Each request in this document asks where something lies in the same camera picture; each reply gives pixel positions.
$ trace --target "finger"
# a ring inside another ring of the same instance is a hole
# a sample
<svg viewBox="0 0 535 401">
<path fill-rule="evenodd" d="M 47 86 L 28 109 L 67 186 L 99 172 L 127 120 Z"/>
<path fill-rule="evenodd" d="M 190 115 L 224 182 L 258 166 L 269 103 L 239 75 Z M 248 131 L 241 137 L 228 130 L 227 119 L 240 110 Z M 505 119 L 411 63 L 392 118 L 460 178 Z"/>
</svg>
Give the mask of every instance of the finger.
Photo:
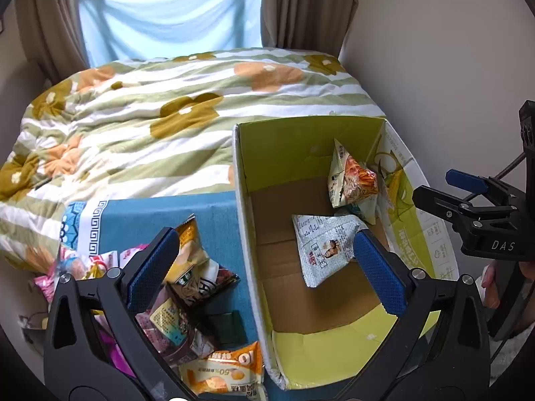
<svg viewBox="0 0 535 401">
<path fill-rule="evenodd" d="M 535 280 L 535 263 L 534 262 L 519 262 L 520 271 L 528 279 Z"/>
<path fill-rule="evenodd" d="M 483 300 L 483 305 L 489 307 L 490 309 L 496 309 L 500 305 L 500 297 L 498 295 L 498 288 L 495 282 L 492 282 L 485 289 L 485 300 Z"/>
<path fill-rule="evenodd" d="M 483 288 L 488 288 L 491 283 L 494 282 L 494 275 L 496 274 L 496 268 L 494 264 L 487 265 L 485 267 L 485 272 L 483 273 L 483 279 L 481 281 L 481 286 Z"/>
</svg>

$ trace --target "metal bolt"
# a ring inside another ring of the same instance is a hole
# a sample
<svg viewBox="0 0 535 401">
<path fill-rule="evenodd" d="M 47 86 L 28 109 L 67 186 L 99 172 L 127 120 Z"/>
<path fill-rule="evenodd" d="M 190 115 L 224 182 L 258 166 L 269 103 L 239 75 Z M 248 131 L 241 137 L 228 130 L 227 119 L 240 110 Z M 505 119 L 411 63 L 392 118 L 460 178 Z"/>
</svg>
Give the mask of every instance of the metal bolt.
<svg viewBox="0 0 535 401">
<path fill-rule="evenodd" d="M 465 283 L 466 285 L 472 285 L 473 277 L 468 274 L 463 274 L 463 283 Z"/>
<path fill-rule="evenodd" d="M 63 276 L 60 277 L 60 283 L 67 283 L 71 279 L 72 279 L 71 274 L 65 273 Z"/>
<path fill-rule="evenodd" d="M 108 272 L 106 273 L 106 276 L 108 276 L 111 279 L 115 279 L 120 274 L 121 274 L 121 269 L 119 267 L 112 267 L 111 269 L 108 270 Z"/>
<path fill-rule="evenodd" d="M 421 268 L 415 268 L 413 270 L 413 277 L 418 280 L 422 280 L 425 278 L 425 271 Z"/>
</svg>

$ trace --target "bedspread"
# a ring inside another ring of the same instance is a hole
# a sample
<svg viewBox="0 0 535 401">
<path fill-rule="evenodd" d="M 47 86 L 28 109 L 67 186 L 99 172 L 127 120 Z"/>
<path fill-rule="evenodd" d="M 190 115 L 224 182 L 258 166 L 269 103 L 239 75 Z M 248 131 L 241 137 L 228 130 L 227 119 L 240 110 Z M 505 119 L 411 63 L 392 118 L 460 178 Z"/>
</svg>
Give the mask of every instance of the bedspread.
<svg viewBox="0 0 535 401">
<path fill-rule="evenodd" d="M 0 170 L 0 253 L 44 272 L 66 204 L 233 189 L 232 127 L 383 116 L 335 57 L 276 48 L 117 61 L 37 97 Z"/>
</svg>

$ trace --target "cardboard box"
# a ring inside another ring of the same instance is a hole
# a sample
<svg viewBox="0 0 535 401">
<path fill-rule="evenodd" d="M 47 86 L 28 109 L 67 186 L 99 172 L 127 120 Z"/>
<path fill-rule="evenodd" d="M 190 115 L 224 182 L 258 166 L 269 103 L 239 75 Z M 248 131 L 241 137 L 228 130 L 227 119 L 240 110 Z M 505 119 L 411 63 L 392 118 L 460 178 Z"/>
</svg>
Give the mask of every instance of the cardboard box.
<svg viewBox="0 0 535 401">
<path fill-rule="evenodd" d="M 333 214 L 327 175 L 335 138 L 378 172 L 371 229 L 379 240 L 410 268 L 458 277 L 445 224 L 412 204 L 413 188 L 427 184 L 422 171 L 385 119 L 307 116 L 237 125 L 234 175 L 247 281 L 266 369 L 283 389 L 356 375 L 396 319 L 356 262 L 317 288 L 304 283 L 292 214 Z"/>
</svg>

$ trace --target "blue curtain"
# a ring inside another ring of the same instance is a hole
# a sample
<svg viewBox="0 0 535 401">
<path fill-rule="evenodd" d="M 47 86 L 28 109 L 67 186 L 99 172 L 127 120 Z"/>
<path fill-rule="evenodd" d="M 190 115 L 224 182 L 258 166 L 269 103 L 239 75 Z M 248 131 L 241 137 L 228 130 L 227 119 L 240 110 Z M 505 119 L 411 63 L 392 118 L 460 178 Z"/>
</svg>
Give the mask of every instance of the blue curtain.
<svg viewBox="0 0 535 401">
<path fill-rule="evenodd" d="M 260 47 L 261 0 L 79 0 L 89 63 Z"/>
</svg>

